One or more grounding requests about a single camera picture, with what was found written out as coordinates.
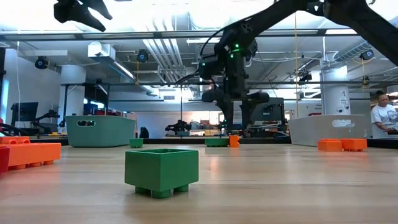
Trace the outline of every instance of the white bin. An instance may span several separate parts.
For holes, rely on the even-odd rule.
[[[364,138],[365,115],[320,115],[289,120],[292,144],[317,146],[321,139]]]

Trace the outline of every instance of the green container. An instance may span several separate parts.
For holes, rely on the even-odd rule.
[[[128,145],[136,121],[118,116],[66,116],[68,142],[73,147]]]
[[[131,148],[138,148],[144,145],[143,139],[130,139],[130,147]]]
[[[199,155],[195,150],[152,149],[126,152],[124,182],[136,187],[136,193],[154,198],[188,191],[199,180]]]
[[[208,147],[228,147],[228,138],[208,138],[205,139],[205,145]]]

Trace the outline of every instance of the pillar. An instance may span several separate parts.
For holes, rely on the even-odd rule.
[[[347,81],[347,66],[323,68],[321,81]],[[321,85],[322,112],[328,115],[350,115],[348,85]]]
[[[63,65],[61,69],[61,84],[86,82],[86,70],[77,65]],[[67,113],[66,115],[83,115],[83,100],[85,98],[85,87],[71,85],[68,88]],[[63,119],[63,102],[65,98],[65,87],[60,87],[60,103],[58,124]]]

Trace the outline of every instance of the wooden table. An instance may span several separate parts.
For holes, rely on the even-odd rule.
[[[134,194],[124,183],[128,147],[64,147],[56,165],[0,179],[0,223],[398,223],[397,150],[166,147],[199,150],[200,181],[187,194]]]

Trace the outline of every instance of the orange object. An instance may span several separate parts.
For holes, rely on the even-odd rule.
[[[61,158],[60,143],[11,144],[8,161],[9,169],[24,169],[50,165]]]
[[[343,151],[343,144],[339,139],[321,139],[318,141],[318,150],[327,152]]]
[[[30,143],[30,138],[28,136],[7,136],[0,137],[0,145],[5,144],[28,144]]]
[[[341,139],[344,151],[362,152],[368,148],[366,139]]]
[[[239,147],[239,136],[229,136],[229,146]]]
[[[9,157],[10,149],[8,147],[0,147],[0,174],[7,172]]]

